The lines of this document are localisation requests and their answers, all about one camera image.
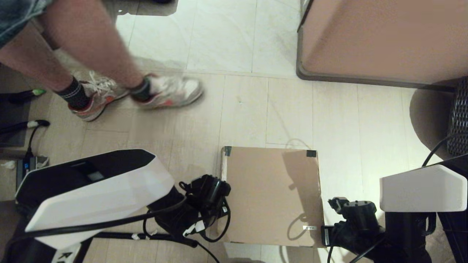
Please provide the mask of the dark grey floor mat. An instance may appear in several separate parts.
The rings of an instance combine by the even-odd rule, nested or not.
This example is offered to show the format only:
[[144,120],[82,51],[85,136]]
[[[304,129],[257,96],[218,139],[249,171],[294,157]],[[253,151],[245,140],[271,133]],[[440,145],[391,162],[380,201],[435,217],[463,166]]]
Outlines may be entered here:
[[[30,102],[12,104],[8,101],[10,94],[0,94],[0,128],[9,127],[28,121]],[[0,134],[0,148],[21,147],[26,140],[26,130]]]

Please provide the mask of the grey power supply box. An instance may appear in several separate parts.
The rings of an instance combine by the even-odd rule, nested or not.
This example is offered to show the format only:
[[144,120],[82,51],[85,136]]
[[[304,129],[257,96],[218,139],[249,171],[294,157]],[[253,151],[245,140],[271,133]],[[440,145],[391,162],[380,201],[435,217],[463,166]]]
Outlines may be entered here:
[[34,156],[26,157],[16,162],[16,190],[20,187],[22,181],[28,172],[37,170],[49,165],[49,157]]

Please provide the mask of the pink cabinet with grey base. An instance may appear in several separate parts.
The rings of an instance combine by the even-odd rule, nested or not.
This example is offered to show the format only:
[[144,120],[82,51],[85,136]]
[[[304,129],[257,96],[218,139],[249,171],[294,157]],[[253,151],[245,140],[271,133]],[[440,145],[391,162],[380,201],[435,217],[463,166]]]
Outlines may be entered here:
[[307,0],[303,80],[447,91],[468,77],[468,0]]

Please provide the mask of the dark striped sock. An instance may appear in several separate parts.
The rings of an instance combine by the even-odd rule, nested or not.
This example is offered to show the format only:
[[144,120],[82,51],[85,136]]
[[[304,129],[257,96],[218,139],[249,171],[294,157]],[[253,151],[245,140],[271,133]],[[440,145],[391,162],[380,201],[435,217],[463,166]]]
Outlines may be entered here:
[[152,98],[151,82],[149,77],[145,76],[142,83],[136,88],[130,90],[130,96],[133,100],[139,103],[145,103]]
[[72,77],[72,82],[67,88],[55,93],[64,99],[72,110],[81,111],[87,109],[91,102],[91,98],[86,95],[84,85],[75,77]]

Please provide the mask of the blue denim shorts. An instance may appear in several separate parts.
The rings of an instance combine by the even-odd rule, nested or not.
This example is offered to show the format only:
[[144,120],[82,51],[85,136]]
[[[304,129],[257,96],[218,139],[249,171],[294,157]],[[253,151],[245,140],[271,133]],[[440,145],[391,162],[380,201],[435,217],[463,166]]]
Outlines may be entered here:
[[0,0],[0,49],[54,0]]

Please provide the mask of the brown cardboard shoe box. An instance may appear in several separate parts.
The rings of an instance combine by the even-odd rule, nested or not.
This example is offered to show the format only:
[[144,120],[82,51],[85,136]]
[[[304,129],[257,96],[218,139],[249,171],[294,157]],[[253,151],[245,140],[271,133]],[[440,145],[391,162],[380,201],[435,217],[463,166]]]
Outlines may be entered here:
[[323,248],[317,151],[225,146],[220,176],[231,186],[221,241]]

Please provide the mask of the dark woven basket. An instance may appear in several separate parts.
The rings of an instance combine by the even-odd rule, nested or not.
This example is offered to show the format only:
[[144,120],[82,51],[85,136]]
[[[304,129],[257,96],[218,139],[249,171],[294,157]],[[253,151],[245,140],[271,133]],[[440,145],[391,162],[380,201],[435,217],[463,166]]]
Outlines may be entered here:
[[468,76],[463,77],[454,92],[449,115],[448,136],[458,134],[447,142],[453,156],[468,154]]

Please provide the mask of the person's bare leg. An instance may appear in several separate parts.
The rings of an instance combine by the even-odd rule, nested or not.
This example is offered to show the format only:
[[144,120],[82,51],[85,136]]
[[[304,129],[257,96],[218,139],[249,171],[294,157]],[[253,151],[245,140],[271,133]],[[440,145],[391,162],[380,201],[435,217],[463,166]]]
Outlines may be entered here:
[[125,88],[143,80],[101,0],[53,0],[39,17],[72,58]]
[[0,63],[56,92],[63,91],[73,82],[72,74],[60,64],[33,28],[26,28],[0,48]]

